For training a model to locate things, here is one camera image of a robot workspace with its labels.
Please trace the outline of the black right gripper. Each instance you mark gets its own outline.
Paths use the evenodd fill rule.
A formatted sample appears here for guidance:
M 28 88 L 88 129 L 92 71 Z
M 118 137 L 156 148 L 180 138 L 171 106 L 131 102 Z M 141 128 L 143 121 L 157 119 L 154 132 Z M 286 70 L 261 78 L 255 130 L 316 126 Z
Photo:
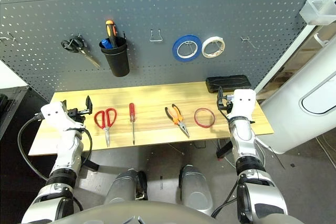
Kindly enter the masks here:
M 234 96 L 232 94 L 223 95 L 223 89 L 221 86 L 218 88 L 217 94 L 217 108 L 219 110 L 225 110 L 226 112 L 231 112 L 233 108 L 232 99 Z

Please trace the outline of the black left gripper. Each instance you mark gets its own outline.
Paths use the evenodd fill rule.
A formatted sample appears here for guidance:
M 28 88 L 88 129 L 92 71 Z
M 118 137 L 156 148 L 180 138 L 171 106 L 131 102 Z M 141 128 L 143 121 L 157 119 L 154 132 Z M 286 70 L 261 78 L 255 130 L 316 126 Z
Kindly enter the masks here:
M 63 100 L 62 104 L 66 107 L 67 101 Z M 68 110 L 68 116 L 73 119 L 75 122 L 83 124 L 85 121 L 85 114 L 92 113 L 92 102 L 89 96 L 86 97 L 86 110 L 79 111 L 77 108 Z

